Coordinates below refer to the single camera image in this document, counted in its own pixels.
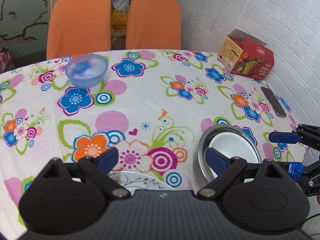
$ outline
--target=black phone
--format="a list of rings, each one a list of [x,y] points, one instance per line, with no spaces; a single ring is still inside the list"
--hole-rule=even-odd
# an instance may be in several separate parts
[[[279,117],[286,117],[287,116],[286,112],[284,111],[284,109],[280,105],[278,99],[276,98],[276,96],[274,95],[272,90],[270,88],[266,88],[266,87],[261,87],[261,90],[264,93],[264,95],[266,96],[266,98],[268,99],[268,101],[270,102],[273,110],[276,112],[276,115]]]

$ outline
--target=white plate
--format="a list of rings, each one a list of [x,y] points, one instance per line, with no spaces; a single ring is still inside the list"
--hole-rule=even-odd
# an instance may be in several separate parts
[[[112,171],[108,176],[122,187],[129,190],[131,195],[134,194],[136,189],[174,190],[163,181],[142,173],[132,171]]]
[[[239,156],[248,163],[259,163],[258,156],[251,145],[240,135],[231,132],[223,132],[216,135],[210,142],[209,147],[215,148],[228,158]],[[213,176],[218,175],[210,168]]]

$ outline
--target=yellow package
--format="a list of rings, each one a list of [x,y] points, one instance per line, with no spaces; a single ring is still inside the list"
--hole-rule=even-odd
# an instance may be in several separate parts
[[[126,28],[130,2],[131,0],[111,0],[111,26],[114,29]]]

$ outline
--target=orange chair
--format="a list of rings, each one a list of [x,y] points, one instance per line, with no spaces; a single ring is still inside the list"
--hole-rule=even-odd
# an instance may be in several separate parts
[[[176,0],[132,0],[126,49],[181,49],[180,6]]]
[[[51,14],[47,59],[111,50],[110,0],[57,0]]]

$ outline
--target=dining table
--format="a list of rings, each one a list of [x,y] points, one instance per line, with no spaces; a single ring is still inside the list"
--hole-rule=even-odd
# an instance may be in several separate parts
[[[297,127],[290,107],[278,95],[287,112],[278,117],[260,89],[269,84],[230,74],[216,53],[93,54],[108,61],[108,70],[90,89],[74,87],[66,76],[66,64],[78,55],[0,75],[0,231],[8,240],[26,231],[19,200],[53,157],[71,163],[116,147],[113,171],[145,174],[172,190],[198,190],[204,186],[198,143],[214,125],[241,129],[261,159],[302,162],[308,150],[268,140],[270,132]]]

